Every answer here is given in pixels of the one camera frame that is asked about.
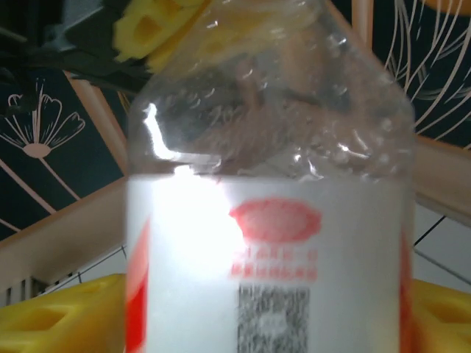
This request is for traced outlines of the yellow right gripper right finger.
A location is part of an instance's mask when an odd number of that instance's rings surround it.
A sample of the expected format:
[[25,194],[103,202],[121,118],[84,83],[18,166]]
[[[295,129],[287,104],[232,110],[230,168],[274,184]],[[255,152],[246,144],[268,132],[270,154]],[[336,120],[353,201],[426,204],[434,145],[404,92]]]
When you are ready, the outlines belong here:
[[471,293],[415,279],[412,353],[471,353]]

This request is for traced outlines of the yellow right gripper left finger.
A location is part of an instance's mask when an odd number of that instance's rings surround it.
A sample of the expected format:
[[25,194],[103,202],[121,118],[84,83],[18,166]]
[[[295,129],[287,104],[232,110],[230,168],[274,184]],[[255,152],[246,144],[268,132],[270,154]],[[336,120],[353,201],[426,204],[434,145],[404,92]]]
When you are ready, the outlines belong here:
[[0,308],[0,353],[124,353],[125,276]]

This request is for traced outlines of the clear bottle red white label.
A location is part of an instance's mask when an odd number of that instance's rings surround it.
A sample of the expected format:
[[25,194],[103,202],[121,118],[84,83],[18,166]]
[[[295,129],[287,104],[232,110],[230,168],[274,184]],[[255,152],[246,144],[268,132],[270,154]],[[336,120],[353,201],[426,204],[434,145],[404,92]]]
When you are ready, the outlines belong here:
[[[213,5],[316,5],[198,58]],[[411,353],[414,109],[329,0],[211,0],[132,103],[125,353]]]

